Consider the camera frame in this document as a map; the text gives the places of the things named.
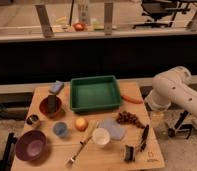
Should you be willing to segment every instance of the small jar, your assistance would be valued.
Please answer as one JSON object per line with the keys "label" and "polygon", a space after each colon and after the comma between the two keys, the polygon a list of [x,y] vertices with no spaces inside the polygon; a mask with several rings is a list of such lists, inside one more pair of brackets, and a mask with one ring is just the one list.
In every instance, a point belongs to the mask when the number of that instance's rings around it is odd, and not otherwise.
{"label": "small jar", "polygon": [[26,123],[30,126],[32,126],[33,128],[37,128],[41,125],[41,122],[39,120],[39,117],[36,114],[30,115],[27,119],[26,119]]}

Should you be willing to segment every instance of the red bowl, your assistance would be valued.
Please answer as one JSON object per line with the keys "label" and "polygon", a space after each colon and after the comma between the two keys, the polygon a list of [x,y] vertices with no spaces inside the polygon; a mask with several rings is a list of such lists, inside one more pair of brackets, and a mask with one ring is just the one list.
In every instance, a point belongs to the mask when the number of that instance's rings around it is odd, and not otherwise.
{"label": "red bowl", "polygon": [[39,158],[45,149],[46,136],[43,132],[32,130],[22,135],[16,143],[16,156],[23,161]]}
{"label": "red bowl", "polygon": [[56,97],[57,99],[57,110],[56,112],[54,113],[49,113],[49,110],[48,110],[48,97],[44,98],[40,105],[39,105],[39,110],[41,113],[43,113],[45,116],[47,116],[48,118],[53,118],[55,117],[56,115],[58,115],[59,113],[62,112],[62,101],[59,97]]}

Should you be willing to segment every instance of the green plastic tray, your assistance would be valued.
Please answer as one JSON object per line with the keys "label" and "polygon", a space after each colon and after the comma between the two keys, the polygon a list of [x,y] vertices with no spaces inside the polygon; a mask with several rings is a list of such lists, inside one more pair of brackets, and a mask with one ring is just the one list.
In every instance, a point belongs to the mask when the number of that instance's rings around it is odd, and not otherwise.
{"label": "green plastic tray", "polygon": [[122,103],[115,76],[76,78],[70,85],[70,108],[76,113],[115,109]]}

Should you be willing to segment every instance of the office chair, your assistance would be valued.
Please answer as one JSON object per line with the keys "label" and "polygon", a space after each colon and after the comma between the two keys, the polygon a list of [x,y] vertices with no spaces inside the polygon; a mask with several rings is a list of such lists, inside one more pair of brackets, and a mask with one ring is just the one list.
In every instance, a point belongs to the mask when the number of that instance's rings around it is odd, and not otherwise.
{"label": "office chair", "polygon": [[5,146],[5,151],[2,160],[0,160],[0,171],[6,171],[9,166],[8,159],[11,151],[11,145],[17,142],[17,138],[14,137],[14,133],[9,133],[8,140]]}
{"label": "office chair", "polygon": [[142,13],[143,16],[150,16],[154,21],[147,20],[143,24],[136,24],[133,26],[135,29],[137,26],[150,26],[150,27],[169,27],[169,23],[159,23],[158,20],[163,17],[172,15],[177,12],[189,11],[189,8],[178,7],[177,0],[142,0],[141,4],[145,12]]}

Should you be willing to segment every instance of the bunch of grapes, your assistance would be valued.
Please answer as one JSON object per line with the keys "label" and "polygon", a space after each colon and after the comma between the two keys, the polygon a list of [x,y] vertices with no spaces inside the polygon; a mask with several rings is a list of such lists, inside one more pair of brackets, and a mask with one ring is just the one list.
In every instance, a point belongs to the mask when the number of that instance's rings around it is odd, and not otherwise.
{"label": "bunch of grapes", "polygon": [[116,121],[120,124],[133,124],[136,125],[138,128],[144,129],[145,126],[141,123],[138,117],[135,114],[132,114],[127,111],[123,111],[122,113],[119,112]]}

